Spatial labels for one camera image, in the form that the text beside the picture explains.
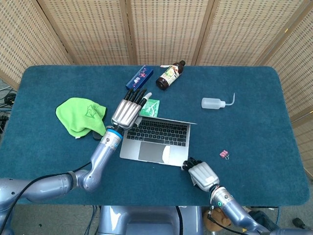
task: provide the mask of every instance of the green card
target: green card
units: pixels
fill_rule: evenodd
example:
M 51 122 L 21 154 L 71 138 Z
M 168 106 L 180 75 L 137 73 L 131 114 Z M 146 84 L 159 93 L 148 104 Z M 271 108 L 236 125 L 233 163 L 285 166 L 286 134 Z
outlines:
M 160 104 L 159 100 L 148 99 L 147 103 L 142 107 L 139 115 L 153 118 L 157 117 L 159 104 Z

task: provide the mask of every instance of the white label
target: white label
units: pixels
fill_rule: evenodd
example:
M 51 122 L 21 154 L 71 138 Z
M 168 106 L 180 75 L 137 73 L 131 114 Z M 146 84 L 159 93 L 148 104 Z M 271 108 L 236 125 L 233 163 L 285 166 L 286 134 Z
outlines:
M 176 78 L 179 77 L 179 73 L 178 73 L 178 66 L 176 65 L 171 65 L 165 72 L 164 74 L 162 74 L 162 78 L 164 78 L 168 85 L 170 86 L 175 80 Z

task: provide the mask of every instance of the blue ring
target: blue ring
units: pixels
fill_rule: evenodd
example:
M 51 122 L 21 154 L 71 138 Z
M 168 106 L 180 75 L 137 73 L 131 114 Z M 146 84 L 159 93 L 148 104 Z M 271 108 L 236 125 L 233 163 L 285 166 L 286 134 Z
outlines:
M 116 134 L 117 136 L 119 136 L 119 137 L 121 138 L 121 140 L 123 139 L 122 135 L 121 135 L 120 133 L 118 133 L 117 131 L 114 131 L 114 130 L 112 130 L 112 129 L 108 129 L 107 131 Z

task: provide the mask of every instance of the pink binder clip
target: pink binder clip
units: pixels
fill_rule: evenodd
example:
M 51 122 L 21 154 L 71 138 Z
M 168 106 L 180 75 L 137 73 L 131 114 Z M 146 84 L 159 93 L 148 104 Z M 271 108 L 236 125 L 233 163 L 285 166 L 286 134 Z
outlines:
M 229 159 L 229 153 L 228 153 L 228 151 L 223 150 L 223 151 L 220 153 L 220 157 L 221 157 L 221 158 L 225 158 L 226 160 L 228 160 L 228 159 Z

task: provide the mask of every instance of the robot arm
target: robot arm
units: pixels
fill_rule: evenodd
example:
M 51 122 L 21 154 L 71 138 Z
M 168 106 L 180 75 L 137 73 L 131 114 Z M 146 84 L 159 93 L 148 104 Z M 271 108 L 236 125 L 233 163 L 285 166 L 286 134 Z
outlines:
M 144 96 L 146 90 L 143 90 L 137 96 L 138 92 L 139 89 L 134 93 L 130 89 L 118 105 L 111 119 L 113 127 L 107 129 L 91 156 L 90 162 L 92 167 L 90 171 L 70 171 L 67 174 L 40 179 L 33 183 L 22 194 L 21 198 L 26 198 L 31 202 L 39 202 L 66 195 L 76 187 L 83 188 L 86 191 L 95 190 L 100 185 L 102 172 L 108 160 L 123 138 L 124 130 L 132 128 L 141 108 L 152 95 L 152 93 L 148 93 Z M 0 179 L 0 234 L 13 234 L 13 231 L 9 228 L 13 214 L 10 213 L 10 207 L 29 183 L 30 181 L 25 180 Z
M 187 170 L 191 176 L 194 185 L 197 185 L 201 190 L 209 192 L 210 206 L 221 208 L 225 215 L 231 222 L 241 228 L 247 229 L 246 234 L 249 235 L 312 235 L 313 232 L 309 230 L 300 229 L 278 229 L 269 232 L 264 226 L 257 223 L 233 198 L 233 196 L 219 185 L 220 180 L 210 166 L 202 161 L 196 161 L 189 158 L 181 167 Z M 211 214 L 209 212 L 208 219 L 212 222 Z

